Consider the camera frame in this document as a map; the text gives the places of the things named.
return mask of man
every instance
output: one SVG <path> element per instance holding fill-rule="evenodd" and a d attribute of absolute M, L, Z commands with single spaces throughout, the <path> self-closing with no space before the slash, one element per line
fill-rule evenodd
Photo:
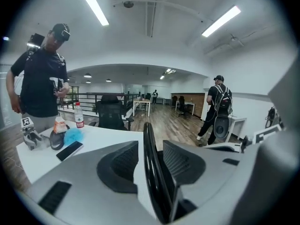
<path fill-rule="evenodd" d="M 37 132 L 54 126 L 57 111 L 57 97 L 64 98 L 69 92 L 66 63 L 56 51 L 69 38 L 69 27 L 56 24 L 49 31 L 43 47 L 29 56 L 23 53 L 6 76 L 6 88 L 12 109 L 23 118 L 30 117 Z M 15 76 L 24 71 L 21 96 L 15 93 Z M 54 92 L 50 77 L 63 80 L 63 87 Z"/>
<path fill-rule="evenodd" d="M 156 90 L 154 91 L 154 93 L 152 94 L 152 96 L 153 96 L 152 104 L 156 104 L 156 98 L 158 97 L 158 93 L 156 92 Z"/>
<path fill-rule="evenodd" d="M 225 91 L 226 87 L 223 84 L 224 77 L 221 75 L 218 75 L 214 78 L 214 80 L 215 80 L 215 84 L 219 85 L 221 87 L 222 91 Z M 217 112 L 215 111 L 215 101 L 216 101 L 217 93 L 218 93 L 218 89 L 216 86 L 212 86 L 208 91 L 206 102 L 210 105 L 210 109 L 207 112 L 205 122 L 204 122 L 200 132 L 198 133 L 197 140 L 201 140 L 202 136 L 207 132 L 207 130 L 210 128 L 210 126 L 211 125 L 214 126 L 214 124 L 215 124 L 215 120 L 217 117 Z M 212 128 L 210 138 L 208 139 L 206 145 L 211 145 L 215 141 L 215 139 L 216 139 L 216 136 L 214 134 L 214 129 Z"/>

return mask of railing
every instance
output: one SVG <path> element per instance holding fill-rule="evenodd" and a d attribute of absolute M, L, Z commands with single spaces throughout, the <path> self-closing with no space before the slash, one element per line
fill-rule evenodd
<path fill-rule="evenodd" d="M 122 101 L 123 108 L 122 114 L 126 116 L 126 113 L 133 107 L 133 99 L 139 97 L 139 94 L 125 94 L 125 93 L 69 93 L 65 98 L 57 100 L 57 106 L 74 109 L 75 102 L 80 102 L 80 107 L 83 111 L 95 112 L 96 102 L 100 101 L 103 95 L 115 95 L 119 101 Z"/>

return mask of black cap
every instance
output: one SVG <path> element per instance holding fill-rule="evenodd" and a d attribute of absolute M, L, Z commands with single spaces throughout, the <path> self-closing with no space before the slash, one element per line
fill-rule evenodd
<path fill-rule="evenodd" d="M 65 23 L 56 24 L 52 31 L 55 32 L 57 39 L 68 41 L 70 38 L 70 28 Z"/>
<path fill-rule="evenodd" d="M 222 82 L 224 82 L 224 77 L 222 75 L 218 75 L 214 78 L 214 80 L 221 80 Z"/>

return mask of pants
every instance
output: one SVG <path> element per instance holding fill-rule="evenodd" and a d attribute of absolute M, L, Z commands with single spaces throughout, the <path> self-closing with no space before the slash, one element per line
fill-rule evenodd
<path fill-rule="evenodd" d="M 38 133 L 41 133 L 49 128 L 52 128 L 54 126 L 55 118 L 57 116 L 53 117 L 47 117 L 47 118 L 37 118 L 29 115 L 28 113 L 25 113 L 22 118 L 30 118 L 32 122 L 34 123 L 34 127 Z"/>
<path fill-rule="evenodd" d="M 216 139 L 216 136 L 215 136 L 215 133 L 214 133 L 215 120 L 216 120 L 216 115 L 215 114 L 210 114 L 208 112 L 207 115 L 206 115 L 206 120 L 205 120 L 200 132 L 198 133 L 198 136 L 202 137 L 207 132 L 207 130 L 210 128 L 210 126 L 212 125 L 212 132 L 210 134 L 210 138 L 207 141 L 208 145 L 211 145 Z"/>

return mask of water bottle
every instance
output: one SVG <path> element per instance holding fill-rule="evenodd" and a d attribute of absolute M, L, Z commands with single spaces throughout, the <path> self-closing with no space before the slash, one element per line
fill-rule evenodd
<path fill-rule="evenodd" d="M 75 108 L 74 116 L 75 116 L 75 122 L 76 122 L 77 128 L 84 127 L 83 111 L 81 110 L 79 102 L 76 103 L 76 108 Z"/>

